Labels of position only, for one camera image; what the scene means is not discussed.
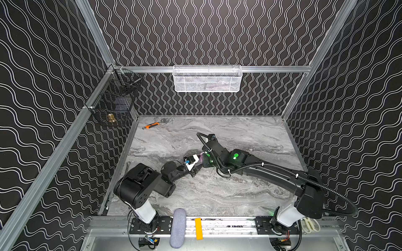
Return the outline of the purple earbud charging case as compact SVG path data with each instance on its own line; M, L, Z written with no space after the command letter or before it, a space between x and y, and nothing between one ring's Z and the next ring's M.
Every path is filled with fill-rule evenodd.
M198 162L196 163L196 165L203 165L203 158L204 158L204 155L201 154L201 155L199 156L199 160L198 160Z

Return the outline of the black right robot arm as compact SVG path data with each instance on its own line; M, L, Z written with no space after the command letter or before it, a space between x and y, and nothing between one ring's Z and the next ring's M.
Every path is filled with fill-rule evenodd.
M262 179L289 191L293 196L275 209L270 221L273 227L291 227L304 218L321 219L323 195L318 176L312 171L303 172L264 161L249 152L228 151L213 134L207 141L199 137L205 159L224 178L235 174Z

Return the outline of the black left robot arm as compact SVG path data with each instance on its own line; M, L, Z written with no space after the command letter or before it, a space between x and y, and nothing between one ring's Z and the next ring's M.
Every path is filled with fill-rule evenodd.
M186 175L194 177L202 167L201 161L191 163L185 160L184 164L169 161L157 171L140 163L117 182L114 195L126 204L142 223L150 224L157 217L157 212L149 201L151 193L155 191L166 198L170 197L176 189L175 181Z

